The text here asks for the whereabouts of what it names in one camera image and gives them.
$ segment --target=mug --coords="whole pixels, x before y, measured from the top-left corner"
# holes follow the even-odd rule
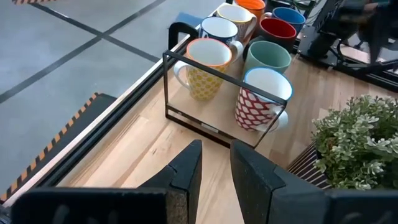
[[[232,48],[234,60],[238,59],[243,53],[243,45],[236,40],[238,36],[238,27],[221,17],[205,18],[199,28],[199,38],[212,38],[221,41]]]
[[[243,60],[246,59],[249,47],[260,40],[267,40],[280,45],[288,52],[293,50],[296,40],[296,30],[287,22],[276,18],[265,18],[260,22],[257,28],[258,37],[253,38],[247,44],[243,51]]]
[[[291,61],[292,57],[283,47],[269,41],[257,41],[249,47],[243,72],[245,74],[254,67],[267,67],[283,74]]]
[[[225,73],[232,60],[232,52],[226,44],[219,40],[199,38],[188,44],[187,57]],[[187,68],[188,82],[184,82],[180,78],[181,69],[184,67]],[[174,75],[181,85],[189,90],[191,97],[200,101],[214,98],[223,83],[222,78],[218,78],[182,61],[178,61],[174,65]]]
[[[237,40],[242,42],[250,38],[257,24],[257,17],[241,6],[225,4],[216,11],[217,17],[225,18],[238,27]]]
[[[261,20],[266,4],[263,0],[236,0],[236,4],[247,9],[257,17],[257,21]]]
[[[256,67],[246,72],[243,82],[264,90],[288,101],[293,95],[292,84],[283,74],[263,67]],[[247,131],[265,131],[280,113],[280,104],[250,90],[241,88],[235,107],[235,119],[238,125]],[[278,125],[269,131],[287,126],[289,116],[283,111],[278,117]]]
[[[305,24],[305,17],[300,12],[287,7],[276,7],[272,10],[272,17],[282,19],[292,25],[297,34]]]

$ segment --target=black machine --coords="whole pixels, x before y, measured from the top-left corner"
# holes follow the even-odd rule
[[[246,224],[398,223],[398,191],[321,190],[240,141],[232,142],[230,160]],[[195,140],[137,189],[37,188],[11,214],[2,208],[0,223],[195,223],[200,183]]]
[[[381,2],[366,9],[369,2],[328,0],[312,26],[305,27],[297,53],[313,62],[398,91],[398,58],[379,62],[382,48],[398,50],[398,1]],[[342,54],[341,45],[358,32],[369,44],[369,63]]]

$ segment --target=black mug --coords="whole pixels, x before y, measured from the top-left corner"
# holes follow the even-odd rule
[[[243,59],[246,59],[248,49],[251,44],[266,40],[280,45],[289,53],[293,50],[294,42],[296,40],[296,30],[289,23],[276,18],[265,18],[260,22],[256,34],[257,37],[250,40],[243,51]]]

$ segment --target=black floor line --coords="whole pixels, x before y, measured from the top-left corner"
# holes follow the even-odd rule
[[[104,35],[103,39],[111,42],[112,44],[116,44],[117,46],[119,46],[119,47],[121,47],[121,48],[123,48],[125,50],[128,50],[128,51],[130,51],[130,52],[132,52],[132,53],[134,53],[136,55],[139,55],[139,56],[141,56],[141,57],[143,57],[145,59],[148,59],[151,62],[155,62],[156,63],[156,62],[158,62],[160,60],[160,58],[155,57],[155,56],[153,56],[151,54],[148,54],[147,52],[142,51],[140,49],[137,49],[137,48],[135,48],[135,47],[133,47],[131,45],[128,45],[128,44],[124,43],[123,41],[120,41],[120,40],[118,40],[118,39],[116,39],[114,37],[111,37],[111,36],[108,36],[108,35]]]
[[[89,32],[89,33],[92,33],[94,35],[102,35],[102,32],[100,32],[100,31],[98,31],[98,30],[96,30],[96,29],[94,29],[92,27],[89,27],[88,25],[82,24],[81,22],[78,22],[78,21],[76,21],[76,20],[74,20],[74,19],[72,19],[70,17],[67,17],[67,16],[65,16],[65,15],[63,15],[63,14],[61,14],[61,13],[59,13],[59,12],[53,10],[53,9],[50,9],[48,7],[42,6],[42,5],[37,4],[37,3],[32,3],[30,5],[35,7],[35,8],[37,8],[37,9],[43,10],[43,11],[45,11],[45,12],[47,12],[47,13],[49,13],[49,14],[51,14],[51,15],[53,15],[53,16],[55,16],[55,17],[57,17],[57,18],[59,18],[59,19],[61,19],[63,21],[65,21],[65,22],[68,22],[68,23],[70,23],[70,24],[72,24],[74,26],[77,26],[77,27]]]
[[[116,24],[115,26],[112,26],[111,28],[109,28],[107,31],[104,32],[104,34],[110,35],[110,34],[114,33],[118,29],[122,28],[123,26],[125,26],[126,24],[131,22],[133,19],[143,16],[145,13],[149,12],[150,10],[154,9],[155,7],[159,6],[160,4],[162,4],[165,1],[166,0],[156,0],[152,3],[150,3],[146,7],[143,7],[140,11],[134,13],[133,15],[125,18],[120,23]]]
[[[37,72],[36,74],[32,75],[31,77],[25,79],[23,82],[20,84],[12,87],[11,89],[7,90],[6,92],[2,93],[0,95],[0,103],[5,102],[9,98],[13,97],[20,91],[24,90],[25,88],[31,86],[31,84],[35,83],[37,80],[40,80],[41,78],[45,77],[48,75],[50,72],[54,71],[57,69],[59,66],[63,65],[76,55],[82,53],[82,51],[86,50],[87,48],[91,47],[95,43],[99,42],[101,40],[101,37],[95,37],[88,41],[87,43],[81,45],[80,47],[76,48],[75,50],[72,50],[62,58],[58,59],[56,62],[52,63],[51,65],[45,67],[43,70]]]

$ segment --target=black and orange warning tape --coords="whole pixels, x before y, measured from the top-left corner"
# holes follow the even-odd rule
[[[31,4],[31,3],[41,3],[49,1],[56,1],[56,0],[12,0],[14,4]]]
[[[7,189],[6,193],[0,196],[0,204],[4,203],[9,199],[18,189],[20,189],[33,175],[35,175],[48,161],[50,161],[57,153],[51,153],[52,149],[55,147],[62,136],[64,136],[67,131],[72,127],[76,120],[86,111],[87,107],[97,98],[99,93],[94,93],[89,100],[86,101],[84,106],[82,106],[74,115],[73,118],[68,121],[68,123],[57,133],[50,143],[39,153],[39,155],[30,163],[30,165],[22,172],[22,174],[14,181],[11,186]]]

